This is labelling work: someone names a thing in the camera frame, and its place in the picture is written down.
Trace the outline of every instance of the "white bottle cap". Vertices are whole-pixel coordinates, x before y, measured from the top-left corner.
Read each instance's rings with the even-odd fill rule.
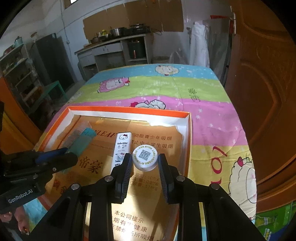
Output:
[[[150,145],[138,146],[133,151],[133,163],[140,171],[148,172],[157,166],[157,150]]]

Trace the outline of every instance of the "kitchen counter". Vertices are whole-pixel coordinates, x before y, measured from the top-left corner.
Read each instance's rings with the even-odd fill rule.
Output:
[[[83,48],[83,49],[80,49],[80,50],[76,51],[74,54],[80,54],[80,53],[83,53],[83,52],[88,51],[90,49],[93,49],[93,48],[96,48],[96,47],[99,47],[99,46],[103,46],[103,45],[107,45],[107,44],[110,44],[110,43],[114,43],[114,42],[119,42],[121,40],[132,39],[132,38],[137,38],[137,37],[144,37],[146,35],[147,34],[131,35],[131,36],[126,36],[126,37],[122,37],[122,38],[112,39],[112,40],[102,42],[102,43],[99,43],[99,44],[89,45],[86,48]]]

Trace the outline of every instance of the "qr code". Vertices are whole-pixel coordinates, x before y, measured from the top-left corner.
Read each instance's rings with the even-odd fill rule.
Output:
[[[145,161],[148,160],[148,157],[150,156],[151,152],[148,152],[148,151],[145,151],[145,150],[142,150],[141,151],[141,154],[139,155],[139,158],[142,158],[144,159]]]

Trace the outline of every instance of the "white cloth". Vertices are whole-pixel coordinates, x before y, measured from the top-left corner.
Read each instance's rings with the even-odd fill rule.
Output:
[[[195,23],[192,26],[189,64],[210,67],[207,27],[203,24]]]

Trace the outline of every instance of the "bedsheet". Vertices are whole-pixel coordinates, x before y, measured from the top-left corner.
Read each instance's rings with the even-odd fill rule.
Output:
[[[255,221],[257,191],[252,156],[239,117],[211,69],[147,64],[101,71],[55,115],[36,148],[69,105],[190,112],[192,152],[188,178],[202,185],[220,184]]]

